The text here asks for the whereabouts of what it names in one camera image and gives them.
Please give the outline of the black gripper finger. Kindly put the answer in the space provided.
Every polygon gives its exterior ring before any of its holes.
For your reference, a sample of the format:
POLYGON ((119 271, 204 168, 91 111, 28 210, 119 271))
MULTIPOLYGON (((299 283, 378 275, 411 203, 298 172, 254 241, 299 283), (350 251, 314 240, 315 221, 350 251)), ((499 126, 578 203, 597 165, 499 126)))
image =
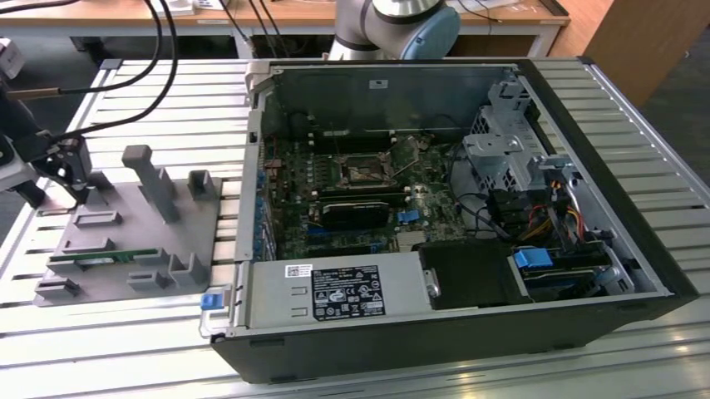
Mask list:
POLYGON ((71 195, 74 194, 74 171, 63 157, 51 155, 43 160, 39 160, 39 172, 44 177, 58 183, 71 195))
POLYGON ((86 140, 80 136, 67 140, 66 145, 66 162, 74 171, 74 198, 78 204, 84 204, 90 195, 90 151, 86 146, 86 140))

